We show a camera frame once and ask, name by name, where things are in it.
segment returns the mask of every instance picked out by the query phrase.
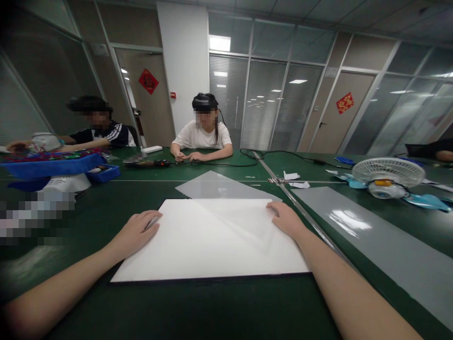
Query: black hair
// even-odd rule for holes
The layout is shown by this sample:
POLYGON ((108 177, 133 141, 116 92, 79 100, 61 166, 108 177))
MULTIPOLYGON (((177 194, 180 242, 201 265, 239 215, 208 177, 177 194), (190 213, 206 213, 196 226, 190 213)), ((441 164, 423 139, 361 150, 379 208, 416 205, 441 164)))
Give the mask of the black hair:
POLYGON ((113 108, 109 106, 108 102, 97 96, 73 97, 66 103, 66 107, 74 112, 108 111, 109 120, 112 119, 113 108))
MULTIPOLYGON (((208 106, 210 107, 210 109, 216 109, 217 110, 217 107, 218 107, 218 102, 216 100, 216 97, 211 94, 211 93, 202 93, 202 92, 199 92, 194 98, 193 98, 193 101, 192 101, 192 107, 195 109, 196 107, 196 102, 205 102, 205 101, 208 101, 208 106)), ((216 121, 214 123, 215 125, 215 134, 216 134, 216 144, 218 143, 218 116, 216 116, 216 121)))

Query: green table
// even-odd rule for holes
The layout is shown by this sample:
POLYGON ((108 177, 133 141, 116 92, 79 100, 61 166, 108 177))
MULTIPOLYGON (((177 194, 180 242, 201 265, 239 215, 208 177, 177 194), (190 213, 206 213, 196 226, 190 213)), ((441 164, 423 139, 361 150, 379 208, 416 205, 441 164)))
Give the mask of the green table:
MULTIPOLYGON (((116 150, 114 154, 123 159, 135 152, 122 149, 116 150)), ((333 160, 332 155, 324 157, 325 160, 333 160)), ((149 159, 172 158, 169 150, 164 149, 152 154, 149 159)), ((217 162, 245 165, 252 163, 252 160, 235 151, 233 157, 217 162)), ((283 175, 284 169, 298 172, 302 180, 334 181, 324 171, 330 168, 304 162, 289 154, 268 154, 265 163, 279 176, 283 175)), ((48 221, 48 228, 31 230, 31 237, 8 240, 14 241, 15 245, 3 246, 0 250, 5 278, 2 289, 7 293, 6 297, 13 298, 27 291, 97 251, 117 234, 132 214, 157 209, 166 198, 185 197, 175 187, 209 170, 253 185, 291 204, 278 186, 267 182, 270 175, 261 164, 243 168, 191 164, 145 170, 121 166, 120 177, 106 184, 92 186, 77 201, 74 211, 63 212, 62 219, 48 221)), ((0 201, 8 201, 8 209, 15 209, 17 201, 30 196, 5 188, 11 180, 5 171, 0 170, 0 179, 3 180, 0 181, 0 201)), ((453 225, 453 214, 425 211, 398 200, 380 201, 364 191, 350 189, 344 183, 312 182, 311 186, 329 186, 453 257, 449 247, 453 240, 450 227, 453 225), (403 216, 409 216, 410 219, 404 220, 403 216)), ((439 195, 439 190, 427 186, 420 186, 415 191, 439 195)), ((444 192, 442 194, 446 197, 450 195, 450 198, 453 196, 444 192)), ((303 202, 302 205, 361 274, 423 338, 452 337, 452 333, 437 319, 303 202)), ((115 266, 94 285, 48 338, 174 339, 194 334, 201 338, 229 339, 341 338, 310 273, 272 278, 110 284, 118 267, 115 266)))

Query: white t-shirt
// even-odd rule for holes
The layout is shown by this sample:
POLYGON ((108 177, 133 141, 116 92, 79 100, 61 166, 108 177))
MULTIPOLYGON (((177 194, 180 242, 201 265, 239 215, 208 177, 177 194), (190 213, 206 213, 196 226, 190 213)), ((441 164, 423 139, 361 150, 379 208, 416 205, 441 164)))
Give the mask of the white t-shirt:
POLYGON ((232 144, 225 124, 218 124, 218 140, 216 144, 216 131, 212 130, 207 133, 203 128, 197 128, 195 120, 183 127, 173 143, 178 144, 181 149, 223 149, 225 145, 232 144))

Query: hand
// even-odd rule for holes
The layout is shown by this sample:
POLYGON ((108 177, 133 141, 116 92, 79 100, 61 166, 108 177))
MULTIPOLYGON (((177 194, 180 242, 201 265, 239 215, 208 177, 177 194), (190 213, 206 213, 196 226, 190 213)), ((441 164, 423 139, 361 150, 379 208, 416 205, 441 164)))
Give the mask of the hand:
POLYGON ((144 231, 148 223, 156 216, 161 217, 162 214, 155 210, 148 210, 141 214, 132 215, 104 249, 108 250, 118 262, 129 257, 142 248, 159 230, 159 224, 155 223, 147 231, 144 231))
POLYGON ((184 160, 186 160, 187 157, 185 154, 183 154, 181 151, 179 151, 176 155, 175 155, 175 161, 176 162, 184 162, 184 160))
POLYGON ((296 239, 305 228, 299 216, 285 203, 269 202, 266 208, 272 208, 277 212, 272 222, 292 238, 296 239))
POLYGON ((190 161, 200 161, 200 162, 206 162, 209 161, 208 155, 205 155, 203 153, 191 153, 190 155, 187 156, 190 158, 190 161))
POLYGON ((28 149, 28 145, 31 143, 31 141, 27 140, 27 141, 17 141, 17 142, 12 142, 12 143, 9 143, 7 146, 6 146, 6 149, 11 152, 11 153, 16 153, 16 152, 19 152, 21 150, 27 150, 28 149))
POLYGON ((59 152, 75 152, 77 150, 77 145, 65 145, 62 148, 58 149, 59 152))

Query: office room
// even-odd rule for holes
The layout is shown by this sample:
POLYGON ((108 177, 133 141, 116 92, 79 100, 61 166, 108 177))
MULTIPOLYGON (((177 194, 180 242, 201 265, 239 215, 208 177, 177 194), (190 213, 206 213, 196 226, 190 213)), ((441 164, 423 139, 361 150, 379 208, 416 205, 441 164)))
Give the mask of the office room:
POLYGON ((7 339, 453 338, 453 1, 2 13, 7 339))

